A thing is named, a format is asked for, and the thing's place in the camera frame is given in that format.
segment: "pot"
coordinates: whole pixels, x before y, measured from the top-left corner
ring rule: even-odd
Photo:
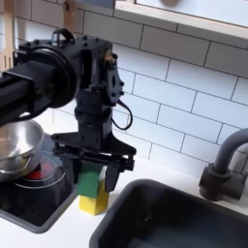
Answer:
[[[44,131],[35,121],[0,128],[0,182],[17,180],[40,163]]]

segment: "yellow sponge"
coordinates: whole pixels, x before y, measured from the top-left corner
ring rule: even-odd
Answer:
[[[97,199],[79,196],[80,210],[97,215],[108,208],[109,193],[105,192],[105,180],[102,180]]]

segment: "red burner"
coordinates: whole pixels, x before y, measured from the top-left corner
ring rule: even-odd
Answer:
[[[46,158],[41,159],[41,163],[37,166],[37,168],[32,171],[30,174],[26,176],[26,179],[29,180],[42,180],[50,177],[55,173],[55,166]]]

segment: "toy stove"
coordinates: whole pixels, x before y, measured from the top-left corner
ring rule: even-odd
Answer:
[[[33,233],[46,232],[77,196],[53,141],[45,136],[41,163],[25,177],[0,184],[0,217]]]

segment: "white countertop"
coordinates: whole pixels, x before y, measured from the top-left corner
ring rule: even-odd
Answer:
[[[110,194],[109,206],[131,181],[148,178],[178,190],[200,197],[199,179],[178,170],[172,170],[150,161],[136,158],[133,172],[121,173],[116,190]],[[248,189],[240,201],[225,199],[218,204],[248,215]],[[4,248],[87,248],[91,234],[104,218],[105,213],[91,216],[78,209],[76,199],[53,227],[46,233],[33,234],[4,219],[0,219],[0,245]]]

